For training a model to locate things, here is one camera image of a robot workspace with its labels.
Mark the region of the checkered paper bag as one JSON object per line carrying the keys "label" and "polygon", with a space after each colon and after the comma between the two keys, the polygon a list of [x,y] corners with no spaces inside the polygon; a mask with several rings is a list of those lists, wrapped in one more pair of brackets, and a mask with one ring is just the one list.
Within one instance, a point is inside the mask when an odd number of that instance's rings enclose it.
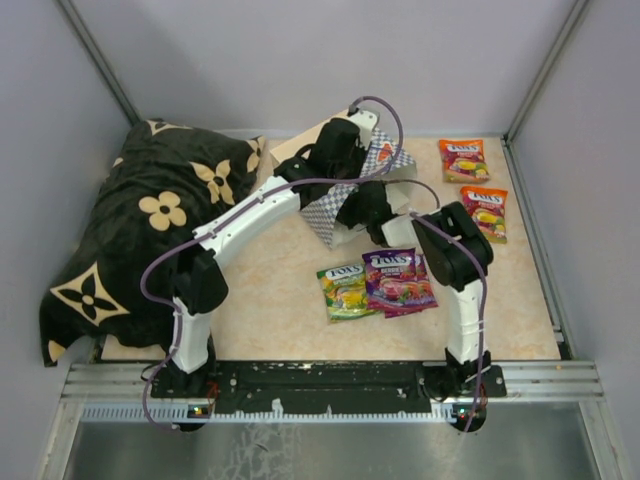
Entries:
{"label": "checkered paper bag", "polygon": [[415,160],[378,128],[379,113],[344,110],[271,150],[273,174],[289,182],[300,214],[331,249],[363,232],[383,247],[382,225],[409,204]]}

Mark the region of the purple candy bag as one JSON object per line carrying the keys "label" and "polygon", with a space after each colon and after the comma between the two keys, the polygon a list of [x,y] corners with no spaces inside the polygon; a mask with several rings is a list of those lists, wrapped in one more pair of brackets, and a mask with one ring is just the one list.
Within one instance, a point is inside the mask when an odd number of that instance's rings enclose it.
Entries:
{"label": "purple candy bag", "polygon": [[415,280],[414,248],[387,249],[362,255],[369,307],[382,312],[413,306],[409,285]]}
{"label": "purple candy bag", "polygon": [[386,319],[409,315],[438,306],[423,254],[415,255],[415,280],[409,285],[409,293],[410,299],[414,300],[415,304],[402,309],[386,311],[384,313]]}

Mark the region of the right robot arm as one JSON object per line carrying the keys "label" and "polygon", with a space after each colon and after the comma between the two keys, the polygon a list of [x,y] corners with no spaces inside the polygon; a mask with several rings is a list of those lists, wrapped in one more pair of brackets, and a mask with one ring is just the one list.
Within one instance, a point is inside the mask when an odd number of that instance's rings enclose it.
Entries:
{"label": "right robot arm", "polygon": [[445,347],[448,387],[461,396],[482,392],[483,373],[491,367],[484,332],[488,267],[493,249],[459,201],[427,214],[397,214],[386,199],[386,184],[367,182],[349,195],[338,220],[364,226],[384,247],[418,246],[434,279],[451,294]]}

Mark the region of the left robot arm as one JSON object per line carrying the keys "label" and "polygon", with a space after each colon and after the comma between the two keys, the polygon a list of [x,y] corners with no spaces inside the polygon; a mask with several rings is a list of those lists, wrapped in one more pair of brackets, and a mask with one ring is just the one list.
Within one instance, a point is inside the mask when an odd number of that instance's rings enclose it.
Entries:
{"label": "left robot arm", "polygon": [[339,211],[363,178],[378,122],[377,113],[363,109],[326,121],[313,144],[278,162],[261,187],[219,219],[196,228],[194,239],[179,251],[171,277],[174,333],[169,355],[176,366],[172,383],[184,395],[197,396],[208,384],[203,366],[209,360],[210,316],[229,292],[223,269],[283,218],[308,207]]}

